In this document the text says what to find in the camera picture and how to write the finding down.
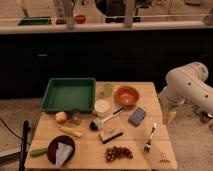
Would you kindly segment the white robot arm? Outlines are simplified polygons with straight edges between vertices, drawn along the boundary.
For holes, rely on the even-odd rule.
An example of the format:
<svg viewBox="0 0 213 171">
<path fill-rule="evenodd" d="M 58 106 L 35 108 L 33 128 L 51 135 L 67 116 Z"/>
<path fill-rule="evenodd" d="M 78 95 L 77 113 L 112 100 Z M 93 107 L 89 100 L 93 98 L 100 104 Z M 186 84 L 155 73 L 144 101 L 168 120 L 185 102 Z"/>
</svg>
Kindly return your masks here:
<svg viewBox="0 0 213 171">
<path fill-rule="evenodd" d="M 167 85 L 159 93 L 164 124 L 169 124 L 174 119 L 173 108 L 183 104 L 185 100 L 213 114 L 213 87 L 205 83 L 208 75 L 207 67 L 201 62 L 174 68 L 166 74 Z"/>
</svg>

